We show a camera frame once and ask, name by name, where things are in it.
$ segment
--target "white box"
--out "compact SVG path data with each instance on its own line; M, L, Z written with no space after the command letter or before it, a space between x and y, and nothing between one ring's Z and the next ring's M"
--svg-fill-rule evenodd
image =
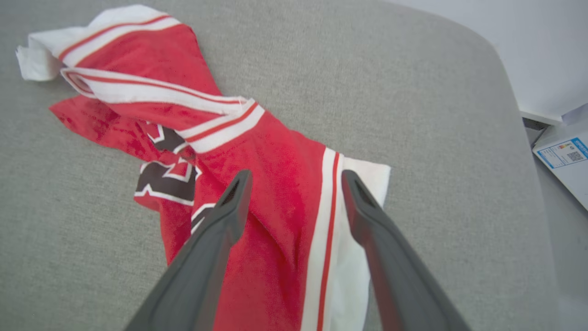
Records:
M570 125L553 125L533 153L588 210L588 106L574 111Z

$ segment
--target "gray table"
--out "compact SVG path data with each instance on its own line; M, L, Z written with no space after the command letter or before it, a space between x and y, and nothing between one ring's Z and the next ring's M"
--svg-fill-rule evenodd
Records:
M30 32L133 1L0 11L0 328L119 330L165 269L139 161L69 132L74 92L21 80ZM552 330L553 261L536 172L500 59L472 31L390 4L146 1L192 26L220 89L354 158L393 167L386 211L475 330ZM369 310L367 329L377 329Z

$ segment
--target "folded fabric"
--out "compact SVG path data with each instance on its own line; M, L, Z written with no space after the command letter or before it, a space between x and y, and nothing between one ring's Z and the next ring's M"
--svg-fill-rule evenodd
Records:
M251 170L248 220L230 252L215 330L363 328L369 270L340 174L355 170L382 204L388 166L307 139L253 99L221 96L192 30L152 8L30 34L16 54L24 79L61 71L79 92L50 108L70 130L146 161L135 200L160 212L168 263L235 174Z

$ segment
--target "blue and white label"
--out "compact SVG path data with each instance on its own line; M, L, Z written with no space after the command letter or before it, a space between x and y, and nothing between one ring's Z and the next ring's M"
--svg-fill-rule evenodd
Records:
M537 154L552 169L588 160L588 148L578 138L544 148Z

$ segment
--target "gray fabric surface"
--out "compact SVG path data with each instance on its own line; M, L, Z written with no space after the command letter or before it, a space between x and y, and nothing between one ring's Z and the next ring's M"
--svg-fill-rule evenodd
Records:
M0 11L0 329L120 330L165 269L139 161L70 133L62 80L22 81L30 32L131 1ZM552 330L555 280L536 173L502 64L481 37L353 1L145 1L189 24L226 95L349 157L393 167L386 211L474 330ZM370 307L367 330L379 327Z

